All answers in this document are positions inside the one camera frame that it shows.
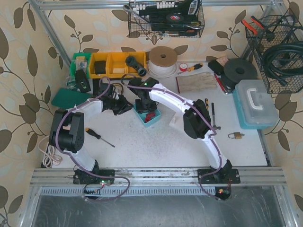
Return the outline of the light blue plastic box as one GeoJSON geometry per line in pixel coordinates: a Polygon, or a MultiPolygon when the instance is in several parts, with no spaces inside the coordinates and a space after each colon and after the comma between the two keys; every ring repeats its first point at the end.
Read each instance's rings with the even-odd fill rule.
{"type": "Polygon", "coordinates": [[[150,113],[138,113],[134,104],[133,110],[145,128],[159,121],[161,117],[161,112],[158,109],[150,113]]]}

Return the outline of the long red spring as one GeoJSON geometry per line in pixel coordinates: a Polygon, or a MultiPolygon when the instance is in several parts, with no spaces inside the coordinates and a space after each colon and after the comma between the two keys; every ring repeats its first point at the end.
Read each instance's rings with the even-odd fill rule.
{"type": "Polygon", "coordinates": [[[145,123],[149,122],[153,117],[155,117],[155,115],[156,115],[155,112],[147,113],[144,119],[145,123]]]}

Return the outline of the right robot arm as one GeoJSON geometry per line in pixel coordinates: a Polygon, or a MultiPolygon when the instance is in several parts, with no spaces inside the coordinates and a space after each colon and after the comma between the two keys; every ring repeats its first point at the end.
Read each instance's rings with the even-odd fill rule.
{"type": "Polygon", "coordinates": [[[209,113],[204,101],[186,99],[164,87],[158,80],[141,78],[133,74],[124,74],[120,81],[124,84],[126,76],[130,76],[126,85],[139,98],[135,101],[138,112],[150,111],[157,104],[162,104],[167,108],[180,114],[183,120],[183,129],[186,135],[195,140],[202,141],[206,146],[206,155],[209,160],[212,174],[218,178],[226,178],[232,169],[229,159],[220,151],[215,135],[217,132],[211,126],[209,113]]]}

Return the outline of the small file yellow handle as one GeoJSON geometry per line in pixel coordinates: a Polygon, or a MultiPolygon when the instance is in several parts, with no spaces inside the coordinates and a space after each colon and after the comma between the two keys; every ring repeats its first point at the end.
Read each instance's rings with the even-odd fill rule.
{"type": "Polygon", "coordinates": [[[209,101],[207,98],[205,99],[205,106],[206,106],[206,109],[209,110],[209,101]]]}

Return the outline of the small hammer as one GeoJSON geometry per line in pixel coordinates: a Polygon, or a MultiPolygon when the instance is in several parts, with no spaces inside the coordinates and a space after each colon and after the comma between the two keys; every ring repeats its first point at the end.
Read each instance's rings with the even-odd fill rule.
{"type": "Polygon", "coordinates": [[[215,108],[214,108],[214,103],[211,103],[211,107],[212,107],[212,117],[213,117],[213,128],[215,130],[220,130],[221,127],[216,125],[216,121],[215,121],[215,108]]]}

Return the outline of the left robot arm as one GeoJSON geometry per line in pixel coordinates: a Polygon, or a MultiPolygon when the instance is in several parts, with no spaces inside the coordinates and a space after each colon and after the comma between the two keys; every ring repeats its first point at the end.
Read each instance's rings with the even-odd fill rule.
{"type": "Polygon", "coordinates": [[[84,172],[94,172],[97,161],[84,148],[85,121],[110,110],[114,115],[121,115],[133,108],[133,105],[121,94],[111,97],[108,91],[111,84],[93,98],[71,109],[58,109],[53,116],[49,135],[49,144],[69,158],[84,172]]]}

